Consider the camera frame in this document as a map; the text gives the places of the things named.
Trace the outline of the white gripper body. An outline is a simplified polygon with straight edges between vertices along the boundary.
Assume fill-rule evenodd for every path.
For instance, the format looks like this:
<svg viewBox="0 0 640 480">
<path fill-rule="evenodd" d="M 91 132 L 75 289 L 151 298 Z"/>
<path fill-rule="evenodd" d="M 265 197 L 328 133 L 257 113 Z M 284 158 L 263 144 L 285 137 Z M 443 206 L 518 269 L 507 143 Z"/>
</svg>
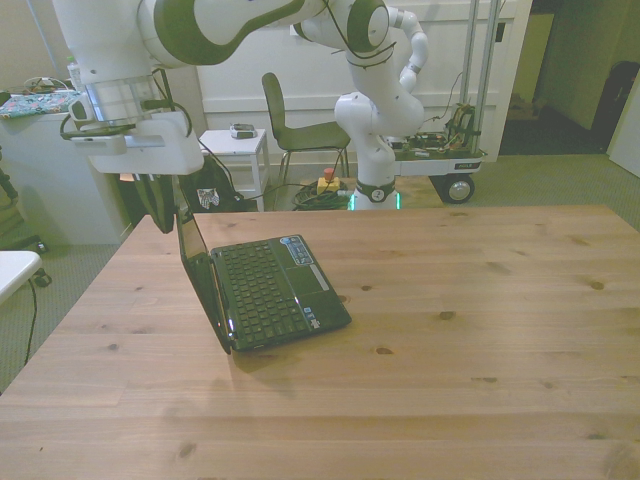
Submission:
<svg viewBox="0 0 640 480">
<path fill-rule="evenodd" d="M 197 136 L 180 112 L 154 114 L 124 133 L 90 131 L 71 141 L 101 173 L 187 175 L 203 166 Z"/>
</svg>

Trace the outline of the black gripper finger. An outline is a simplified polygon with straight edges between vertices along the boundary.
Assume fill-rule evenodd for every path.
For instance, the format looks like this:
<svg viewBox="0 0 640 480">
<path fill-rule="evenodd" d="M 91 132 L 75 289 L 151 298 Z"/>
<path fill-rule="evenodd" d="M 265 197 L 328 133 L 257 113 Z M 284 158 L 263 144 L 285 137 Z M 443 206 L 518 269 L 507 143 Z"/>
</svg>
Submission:
<svg viewBox="0 0 640 480">
<path fill-rule="evenodd" d="M 163 233 L 168 234 L 173 230 L 175 212 L 172 177 L 159 176 L 158 187 L 159 228 Z"/>
<path fill-rule="evenodd" d="M 134 184 L 147 213 L 158 229 L 165 232 L 165 202 L 162 178 L 152 174 L 134 174 Z"/>
</svg>

